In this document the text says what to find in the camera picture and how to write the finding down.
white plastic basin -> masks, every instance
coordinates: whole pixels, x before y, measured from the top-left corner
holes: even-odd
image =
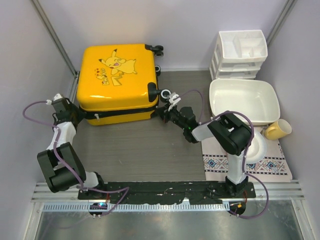
[[[265,81],[216,79],[209,90],[213,116],[227,110],[246,115],[254,126],[273,123],[280,118],[280,106],[274,88]]]

pikachu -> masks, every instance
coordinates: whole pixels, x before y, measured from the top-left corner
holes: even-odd
[[[115,75],[118,72],[122,72],[125,74],[137,74],[135,71],[135,59],[125,60],[116,56],[117,49],[113,50],[111,57],[107,60],[99,59],[99,61],[111,68],[111,75]]]

gray floor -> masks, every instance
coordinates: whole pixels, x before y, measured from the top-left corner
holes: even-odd
[[[159,88],[183,94],[198,89],[204,94],[203,120],[209,120],[209,71],[163,72]],[[201,97],[186,95],[178,108],[192,107],[197,118]],[[144,121],[91,126],[82,121],[73,147],[86,171],[98,172],[104,181],[205,180],[201,144],[185,140],[182,130],[156,117]]]
[[[264,204],[248,202],[245,215],[256,215]],[[44,212],[35,239],[303,240],[303,237],[291,201],[284,200],[271,201],[268,211],[252,220],[236,218],[226,211],[114,212],[101,219],[92,219],[85,212]]]

suitcase wheel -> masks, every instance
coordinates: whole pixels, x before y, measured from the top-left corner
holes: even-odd
[[[159,51],[163,51],[164,50],[164,46],[161,46],[161,45],[157,45],[154,48],[158,49]]]
[[[154,56],[156,56],[157,58],[161,58],[164,56],[164,52],[163,51],[156,51],[154,53]]]
[[[160,101],[163,102],[163,103],[167,103],[170,94],[171,94],[171,91],[169,89],[161,90],[161,92],[160,92]]]
[[[157,77],[159,77],[161,75],[161,67],[159,65],[155,65],[155,74]]]

white bowl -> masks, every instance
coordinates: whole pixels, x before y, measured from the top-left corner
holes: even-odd
[[[246,115],[254,126],[274,123],[280,118],[280,106],[274,88],[265,81],[216,79],[209,90],[213,116],[225,111]],[[248,122],[237,115],[244,123]]]
[[[267,143],[260,132],[254,131],[254,138],[246,154],[246,164],[255,164],[261,161],[267,153]]]

